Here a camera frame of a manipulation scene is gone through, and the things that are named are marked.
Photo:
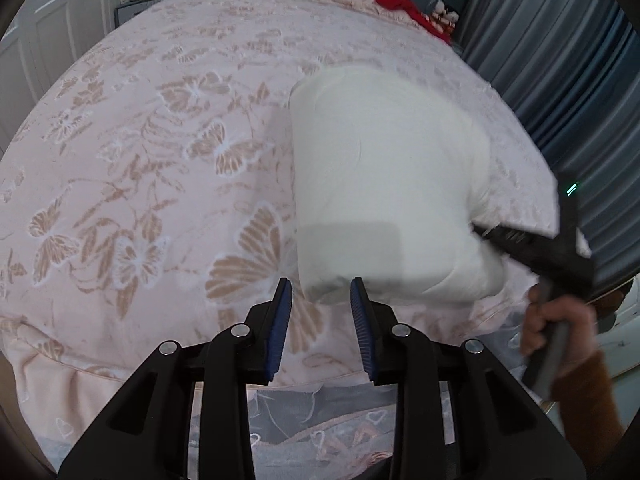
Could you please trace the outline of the brown sleeved right forearm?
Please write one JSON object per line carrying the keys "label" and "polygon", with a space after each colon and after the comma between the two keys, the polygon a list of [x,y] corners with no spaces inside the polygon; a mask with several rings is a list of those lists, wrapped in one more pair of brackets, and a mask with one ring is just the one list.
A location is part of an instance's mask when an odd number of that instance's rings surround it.
{"label": "brown sleeved right forearm", "polygon": [[559,404],[565,439],[586,467],[601,465],[625,432],[601,351],[557,379],[551,390]]}

